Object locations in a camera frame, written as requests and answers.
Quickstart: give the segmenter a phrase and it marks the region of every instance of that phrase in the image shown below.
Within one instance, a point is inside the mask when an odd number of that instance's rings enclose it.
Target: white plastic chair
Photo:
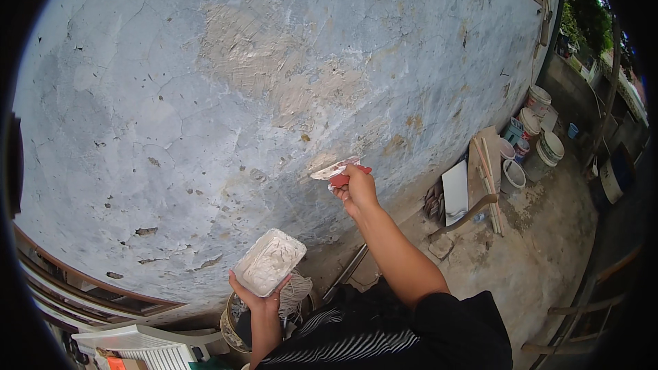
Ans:
[[[149,370],[190,370],[187,363],[197,361],[193,347],[201,350],[205,361],[210,358],[206,344],[223,341],[221,332],[186,336],[143,325],[78,333],[72,338],[92,348],[115,351],[124,359],[143,360]]]

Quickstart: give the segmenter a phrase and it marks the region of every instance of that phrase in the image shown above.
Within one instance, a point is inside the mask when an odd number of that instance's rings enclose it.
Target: plaster patch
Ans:
[[[200,70],[242,95],[264,98],[274,126],[312,128],[316,103],[353,107],[369,91],[355,58],[309,56],[313,49],[285,28],[274,0],[207,5],[206,11]]]

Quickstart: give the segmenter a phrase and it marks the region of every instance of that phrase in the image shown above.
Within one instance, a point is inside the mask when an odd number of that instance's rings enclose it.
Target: concrete floor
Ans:
[[[557,330],[563,317],[548,317],[546,312],[571,303],[594,243],[598,216],[578,171],[575,146],[565,147],[567,153],[554,171],[538,183],[528,182],[517,194],[501,195],[504,237],[494,234],[487,219],[467,223],[430,245],[427,237],[438,227],[422,211],[399,224],[440,267],[454,296],[493,293],[512,344],[515,369],[529,368],[538,357],[521,351],[524,342],[545,344]],[[349,232],[333,247],[310,249],[301,271],[313,277],[318,294],[324,294],[362,243],[360,235]],[[368,254],[348,283],[363,291],[378,275]]]

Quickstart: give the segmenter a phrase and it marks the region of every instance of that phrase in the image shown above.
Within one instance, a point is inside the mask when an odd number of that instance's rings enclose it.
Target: person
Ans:
[[[383,277],[360,293],[341,285],[283,341],[279,292],[260,298],[229,271],[251,310],[250,369],[511,369],[512,351],[491,292],[457,300],[439,268],[400,232],[377,201],[374,178],[354,165],[334,189]]]

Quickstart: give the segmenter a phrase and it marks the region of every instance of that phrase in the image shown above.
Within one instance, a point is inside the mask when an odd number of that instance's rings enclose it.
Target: hand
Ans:
[[[351,164],[347,166],[343,174],[350,176],[350,183],[341,188],[335,188],[333,194],[343,201],[345,210],[352,219],[357,220],[368,210],[380,208],[372,175],[365,174]]]
[[[254,293],[251,291],[247,290],[242,284],[240,284],[239,281],[237,281],[237,278],[235,277],[235,273],[233,270],[228,271],[228,284],[231,285],[233,288],[233,291],[235,294],[237,294],[237,297],[242,299],[242,301],[245,302],[249,310],[251,310],[251,313],[254,314],[259,314],[259,313],[265,313],[266,315],[276,315],[278,317],[279,314],[279,304],[280,304],[280,299],[281,297],[279,296],[279,293],[281,292],[281,289],[284,288],[286,283],[290,280],[292,276],[288,275],[286,276],[285,279],[279,285],[276,287],[275,291],[272,292],[267,297],[259,297],[256,296]]]

